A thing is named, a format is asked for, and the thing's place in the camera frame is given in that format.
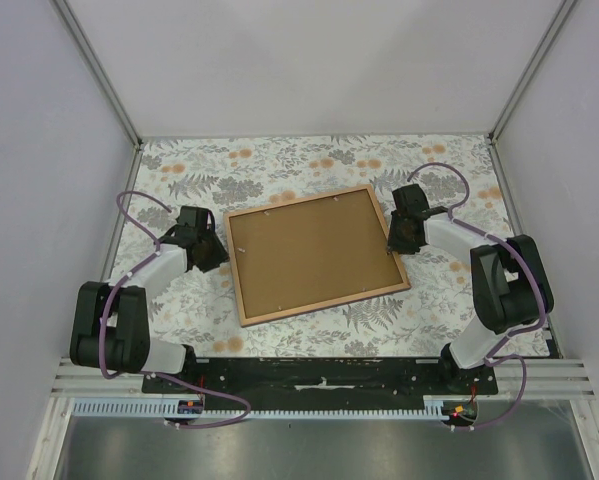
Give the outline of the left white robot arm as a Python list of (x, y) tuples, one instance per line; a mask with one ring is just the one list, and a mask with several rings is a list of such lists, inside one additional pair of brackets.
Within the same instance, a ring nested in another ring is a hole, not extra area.
[(198, 269), (206, 273), (229, 259), (216, 233), (213, 213), (184, 206), (176, 223), (156, 239), (155, 251), (116, 279), (86, 282), (78, 292), (69, 356), (73, 364), (121, 373), (164, 373), (177, 392), (198, 384), (199, 368), (186, 360), (190, 347), (154, 339), (149, 303), (175, 279)]

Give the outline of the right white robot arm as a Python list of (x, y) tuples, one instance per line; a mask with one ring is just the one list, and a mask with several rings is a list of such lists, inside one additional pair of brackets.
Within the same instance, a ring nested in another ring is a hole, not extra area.
[(460, 393), (473, 375), (493, 364), (509, 339), (543, 324), (553, 310), (537, 244), (525, 234), (498, 238), (459, 220), (446, 207), (431, 207), (417, 184), (398, 188), (392, 196), (389, 252), (415, 255), (432, 246), (470, 266), (475, 315), (443, 347), (436, 371), (444, 391)]

